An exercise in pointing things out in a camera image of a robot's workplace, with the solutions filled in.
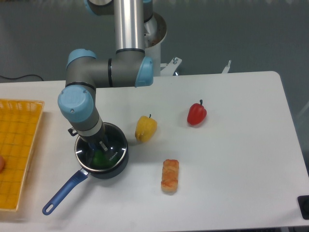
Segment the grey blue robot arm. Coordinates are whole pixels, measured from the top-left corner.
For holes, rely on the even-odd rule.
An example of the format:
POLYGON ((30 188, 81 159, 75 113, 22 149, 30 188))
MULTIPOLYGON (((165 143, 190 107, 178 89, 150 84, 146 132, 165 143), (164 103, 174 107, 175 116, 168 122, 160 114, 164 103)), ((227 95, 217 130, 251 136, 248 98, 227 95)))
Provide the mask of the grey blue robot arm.
POLYGON ((114 15, 116 54, 97 60, 94 52, 69 54, 65 88, 57 103, 77 134, 107 151, 105 127, 96 109, 96 89, 144 87, 154 81, 153 60, 145 54, 144 24, 153 17, 151 0, 86 0, 95 15, 114 15))

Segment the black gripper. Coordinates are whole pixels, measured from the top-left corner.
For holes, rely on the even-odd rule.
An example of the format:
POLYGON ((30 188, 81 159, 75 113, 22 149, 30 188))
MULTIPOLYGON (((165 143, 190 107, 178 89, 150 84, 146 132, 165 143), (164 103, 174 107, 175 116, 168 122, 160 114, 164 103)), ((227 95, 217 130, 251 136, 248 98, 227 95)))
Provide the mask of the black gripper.
POLYGON ((100 129, 78 131, 75 128, 69 128, 68 132, 71 136, 79 135, 85 142, 91 144, 99 144, 101 148, 107 152, 108 148, 104 144, 106 142, 105 127, 101 126, 100 129))

